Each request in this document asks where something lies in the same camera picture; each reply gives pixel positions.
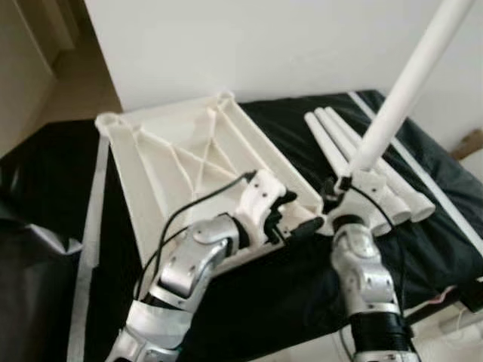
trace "black cable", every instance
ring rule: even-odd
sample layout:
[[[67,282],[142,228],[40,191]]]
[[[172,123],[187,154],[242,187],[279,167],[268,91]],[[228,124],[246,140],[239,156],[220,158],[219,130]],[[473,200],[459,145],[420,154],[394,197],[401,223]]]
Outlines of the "black cable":
[[[158,243],[158,249],[156,250],[156,263],[155,263],[155,271],[154,271],[154,274],[153,274],[153,278],[155,278],[155,276],[158,274],[158,270],[159,270],[159,262],[161,260],[161,253],[162,253],[162,247],[163,247],[163,243],[165,242],[165,238],[166,238],[166,233],[168,232],[168,228],[170,226],[170,224],[173,222],[173,220],[180,214],[182,213],[184,210],[188,210],[189,208],[205,201],[205,200],[208,200],[209,198],[212,198],[224,191],[226,191],[227,189],[233,187],[234,185],[236,185],[237,183],[239,183],[240,181],[242,181],[243,179],[251,179],[254,174],[255,174],[256,171],[254,172],[247,172],[247,173],[243,173],[241,176],[237,177],[236,179],[234,179],[232,182],[228,183],[227,185],[219,188],[218,190],[215,190],[211,193],[209,193],[208,195],[206,196],[203,196],[202,198],[199,198],[198,200],[194,200],[192,202],[190,202],[189,204],[186,204],[184,205],[183,207],[181,207],[180,209],[178,209],[177,211],[175,211],[168,219],[168,221],[165,223],[165,227],[163,228],[163,231],[161,233],[161,237],[159,238],[159,243]]]
[[[177,232],[175,232],[174,234],[172,234],[172,236],[170,236],[166,240],[166,242],[163,243],[163,247],[165,247],[166,245],[168,245],[168,243],[171,240],[174,240],[174,238],[177,237],[179,234],[181,234],[182,232],[186,231],[187,228],[188,228],[188,226],[185,226],[181,230],[178,230]],[[136,291],[134,292],[134,299],[136,299],[136,300],[139,300],[139,297],[140,297],[140,294],[141,294],[141,287],[143,286],[144,275],[146,274],[146,271],[148,270],[148,267],[151,265],[152,261],[154,260],[154,257],[156,256],[156,251],[157,250],[155,250],[154,253],[151,254],[151,256],[148,259],[148,262],[144,266],[143,270],[141,271],[141,274],[140,274],[139,278],[137,279]]]
[[[346,339],[344,338],[343,328],[339,329],[339,338],[340,342],[342,343],[342,347],[344,348],[344,352],[346,352],[346,356],[350,362],[352,362],[352,354],[349,351],[349,346],[347,345]]]
[[[388,224],[391,226],[391,229],[395,229],[394,223],[392,220],[387,216],[386,212],[383,210],[383,208],[368,194],[363,192],[361,189],[358,189],[357,187],[351,185],[350,188],[354,190],[355,192],[359,193],[360,195],[364,196],[366,199],[368,199],[383,215],[384,219],[388,222]],[[406,304],[406,297],[405,297],[405,291],[406,291],[406,250],[403,248],[399,238],[398,234],[395,233],[396,237],[396,243],[398,245],[399,249],[399,254],[401,255],[401,270],[400,270],[400,275],[399,275],[399,305],[401,309],[401,317],[404,317],[404,310],[405,310],[405,304]]]

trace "white wall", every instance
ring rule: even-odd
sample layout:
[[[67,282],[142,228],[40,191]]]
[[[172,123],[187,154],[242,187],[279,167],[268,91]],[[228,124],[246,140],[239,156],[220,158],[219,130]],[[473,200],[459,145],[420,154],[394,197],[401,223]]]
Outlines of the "white wall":
[[[0,157],[35,122],[54,77],[13,0],[0,2]]]
[[[86,0],[125,109],[388,89],[440,0]],[[482,2],[413,114],[450,148],[481,122]]]

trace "floor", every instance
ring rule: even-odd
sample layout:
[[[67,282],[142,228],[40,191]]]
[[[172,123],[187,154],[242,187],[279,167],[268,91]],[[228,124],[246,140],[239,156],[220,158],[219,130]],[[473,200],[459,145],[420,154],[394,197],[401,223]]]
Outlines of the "floor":
[[[74,51],[63,53],[54,64],[57,84],[43,108],[37,127],[52,121],[92,119],[101,112],[121,112],[109,72],[94,32],[86,27]],[[415,345],[422,361],[483,362],[483,324],[443,336],[439,321],[458,315],[455,307],[446,308],[415,326]],[[344,336],[353,351],[349,328]],[[256,362],[346,362],[337,333],[295,345]]]
[[[38,128],[52,121],[122,111],[94,31],[89,26],[82,30],[75,50],[63,52],[55,61],[57,83],[38,117]]]

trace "white plastic tray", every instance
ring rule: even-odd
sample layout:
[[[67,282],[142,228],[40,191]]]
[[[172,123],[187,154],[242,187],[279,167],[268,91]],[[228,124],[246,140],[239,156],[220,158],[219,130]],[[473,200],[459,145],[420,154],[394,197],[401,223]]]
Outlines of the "white plastic tray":
[[[162,227],[175,210],[246,171],[270,170],[298,194],[285,211],[282,228],[293,228],[321,213],[318,193],[231,94],[122,115],[104,113],[97,117],[96,126],[109,138],[142,263],[155,250]],[[244,187],[239,184],[181,214],[168,234],[197,220],[233,212]],[[218,272],[275,248],[269,244],[241,250]]]

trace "white pvc tube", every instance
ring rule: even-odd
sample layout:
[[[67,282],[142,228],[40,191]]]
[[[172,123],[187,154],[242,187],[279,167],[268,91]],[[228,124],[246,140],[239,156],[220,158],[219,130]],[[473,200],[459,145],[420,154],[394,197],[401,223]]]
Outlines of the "white pvc tube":
[[[336,121],[339,128],[345,133],[351,143],[355,147],[358,147],[361,143],[361,136],[331,107],[327,107],[325,111]],[[419,222],[427,218],[436,209],[435,205],[424,194],[416,192],[383,158],[377,160],[374,165],[374,170],[386,176],[387,185],[409,206],[412,222]]]
[[[329,161],[329,164],[331,164],[336,176],[340,177],[348,165],[346,158],[335,146],[334,142],[327,134],[327,131],[321,126],[317,117],[313,113],[306,113],[304,118],[315,141],[317,141],[319,147]],[[378,213],[370,218],[370,224],[371,230],[375,236],[384,235],[391,230],[387,221]]]
[[[350,161],[347,176],[354,170],[370,170],[384,153],[474,1],[445,0],[440,5]]]
[[[315,110],[315,115],[325,130],[330,134],[331,139],[336,143],[346,159],[350,160],[353,158],[356,148],[345,133],[339,128],[336,121],[322,108],[317,108]],[[391,189],[387,186],[385,186],[383,197],[380,199],[380,206],[389,214],[396,225],[411,218],[411,210],[409,207],[402,199],[397,195],[394,195]]]

